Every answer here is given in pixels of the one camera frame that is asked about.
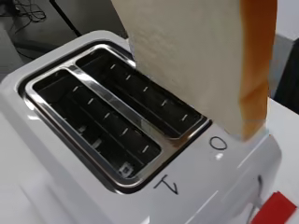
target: toaster top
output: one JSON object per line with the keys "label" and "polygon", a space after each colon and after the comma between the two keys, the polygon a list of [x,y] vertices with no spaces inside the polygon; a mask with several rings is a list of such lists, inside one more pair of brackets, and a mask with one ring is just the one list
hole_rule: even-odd
{"label": "toaster top", "polygon": [[142,189],[211,123],[110,42],[93,43],[22,85],[25,103],[113,191]]}

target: white surface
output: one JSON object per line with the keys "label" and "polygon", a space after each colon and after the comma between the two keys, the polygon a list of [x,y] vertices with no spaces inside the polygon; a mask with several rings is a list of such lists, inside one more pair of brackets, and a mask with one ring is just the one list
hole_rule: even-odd
{"label": "white surface", "polygon": [[295,40],[299,37],[299,1],[278,0],[277,34]]}
{"label": "white surface", "polygon": [[[299,116],[288,108],[270,100],[268,104],[267,127],[282,150],[282,161],[277,178],[269,191],[280,191],[299,206]],[[296,211],[288,224],[299,223]]]}
{"label": "white surface", "polygon": [[[40,164],[19,138],[9,138],[15,132],[1,114],[0,123],[0,223],[41,224],[43,222],[34,207],[18,187],[21,182],[39,173]],[[299,204],[299,178],[295,178],[299,170],[299,116],[270,100],[267,126],[282,149],[282,163],[269,195],[279,190]],[[298,222],[299,215],[296,213],[288,223]]]}

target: red object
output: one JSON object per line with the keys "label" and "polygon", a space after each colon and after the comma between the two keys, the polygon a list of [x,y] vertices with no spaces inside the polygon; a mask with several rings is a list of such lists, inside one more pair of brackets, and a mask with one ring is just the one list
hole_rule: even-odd
{"label": "red object", "polygon": [[251,221],[251,224],[283,224],[295,212],[297,206],[294,205],[280,192],[272,196],[262,206],[260,212]]}

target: printed symbol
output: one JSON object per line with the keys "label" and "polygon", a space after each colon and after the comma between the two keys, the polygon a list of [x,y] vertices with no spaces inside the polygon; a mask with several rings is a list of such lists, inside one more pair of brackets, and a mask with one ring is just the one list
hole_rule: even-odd
{"label": "printed symbol", "polygon": [[165,175],[160,181],[159,183],[153,187],[154,189],[157,189],[161,183],[164,183],[173,193],[178,195],[178,187],[176,183],[173,183],[174,187],[172,188],[166,181],[165,179],[168,177],[168,175]]}
{"label": "printed symbol", "polygon": [[224,142],[224,140],[219,138],[218,136],[210,138],[209,144],[211,145],[211,147],[217,150],[225,150],[227,148],[226,142]]}

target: gray floor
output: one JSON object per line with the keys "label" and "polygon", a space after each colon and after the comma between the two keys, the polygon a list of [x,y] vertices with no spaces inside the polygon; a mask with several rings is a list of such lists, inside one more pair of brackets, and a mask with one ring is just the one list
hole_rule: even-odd
{"label": "gray floor", "polygon": [[[20,0],[20,2],[28,4],[27,0]],[[14,38],[26,38],[57,46],[76,38],[49,0],[33,0],[32,2],[37,3],[46,12],[47,19],[41,23],[31,23],[13,36]],[[56,0],[56,2],[82,34],[94,30],[109,30],[117,35],[126,36],[110,0]],[[0,21],[4,23],[7,30],[13,23],[11,18],[0,18]],[[27,22],[26,18],[17,19],[10,35]]]}

